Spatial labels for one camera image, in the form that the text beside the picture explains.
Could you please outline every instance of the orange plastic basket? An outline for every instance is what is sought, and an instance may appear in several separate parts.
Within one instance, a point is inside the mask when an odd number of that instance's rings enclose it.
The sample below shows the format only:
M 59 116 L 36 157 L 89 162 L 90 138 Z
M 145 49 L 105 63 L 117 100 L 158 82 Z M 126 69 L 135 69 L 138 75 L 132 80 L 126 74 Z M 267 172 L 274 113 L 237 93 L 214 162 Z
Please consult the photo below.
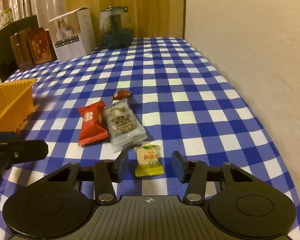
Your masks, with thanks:
M 0 132 L 17 132 L 34 110 L 32 86 L 36 82 L 33 78 L 0 85 Z

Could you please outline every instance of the dark green jar base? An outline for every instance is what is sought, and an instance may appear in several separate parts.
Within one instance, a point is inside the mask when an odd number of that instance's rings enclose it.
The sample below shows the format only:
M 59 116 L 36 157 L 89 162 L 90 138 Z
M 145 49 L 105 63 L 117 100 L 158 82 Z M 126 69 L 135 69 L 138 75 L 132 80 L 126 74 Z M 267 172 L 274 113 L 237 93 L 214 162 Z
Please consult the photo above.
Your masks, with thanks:
M 133 41 L 133 30 L 130 28 L 121 29 L 119 34 L 111 35 L 111 31 L 102 33 L 101 40 L 107 49 L 121 49 L 128 47 Z

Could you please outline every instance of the clear plastic snack package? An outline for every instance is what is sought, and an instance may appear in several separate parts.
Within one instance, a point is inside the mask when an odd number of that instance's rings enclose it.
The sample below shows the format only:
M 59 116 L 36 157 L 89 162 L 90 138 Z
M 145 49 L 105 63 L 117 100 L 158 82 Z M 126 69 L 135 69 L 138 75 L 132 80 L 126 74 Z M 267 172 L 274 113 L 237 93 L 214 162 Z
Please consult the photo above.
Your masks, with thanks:
M 146 130 L 129 108 L 127 99 L 106 106 L 104 116 L 111 135 L 113 152 L 119 152 L 147 138 Z
M 135 170 L 136 177 L 154 176 L 164 174 L 164 169 L 161 163 L 158 162 L 158 145 L 143 145 L 135 147 L 137 152 L 138 166 Z

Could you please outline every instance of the table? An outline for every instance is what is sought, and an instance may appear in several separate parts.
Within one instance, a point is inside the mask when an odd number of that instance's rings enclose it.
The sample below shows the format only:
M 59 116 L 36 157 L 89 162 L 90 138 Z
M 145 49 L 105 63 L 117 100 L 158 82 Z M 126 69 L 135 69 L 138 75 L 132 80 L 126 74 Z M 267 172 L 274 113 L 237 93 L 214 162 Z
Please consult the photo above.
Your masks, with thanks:
M 111 103 L 119 89 L 130 88 L 130 107 L 146 129 L 146 143 L 161 146 L 159 161 L 165 174 L 135 179 L 127 172 L 114 189 L 120 195 L 179 195 L 181 185 L 171 165 L 178 150 L 187 159 L 210 166 L 231 162 L 290 197 L 297 218 L 289 234 L 300 239 L 300 202 L 291 177 L 274 143 L 245 101 L 200 53 L 183 39 L 135 39 L 129 48 L 95 51 L 91 55 L 16 71 L 8 81 L 37 78 L 33 87 L 37 110 L 21 138 L 42 139 L 49 145 L 41 161 L 17 164 L 0 182 L 0 240 L 9 230 L 2 206 L 16 190 L 27 186 L 71 161 L 81 166 L 99 159 L 115 159 L 110 140 L 79 147 L 82 119 L 77 108 L 103 100 Z M 137 156 L 132 148 L 129 159 Z M 206 197 L 218 187 L 209 182 Z M 81 189 L 92 198 L 93 185 Z

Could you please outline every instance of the small glass bottle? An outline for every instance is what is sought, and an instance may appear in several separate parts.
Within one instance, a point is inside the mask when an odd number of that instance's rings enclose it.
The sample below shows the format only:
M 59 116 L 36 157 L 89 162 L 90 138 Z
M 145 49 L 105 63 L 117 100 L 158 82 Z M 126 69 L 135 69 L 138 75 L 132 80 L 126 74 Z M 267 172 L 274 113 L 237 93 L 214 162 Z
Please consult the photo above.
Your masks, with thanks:
M 2 27 L 5 27 L 9 23 L 13 22 L 13 15 L 12 15 L 12 9 L 6 9 L 0 14 Z

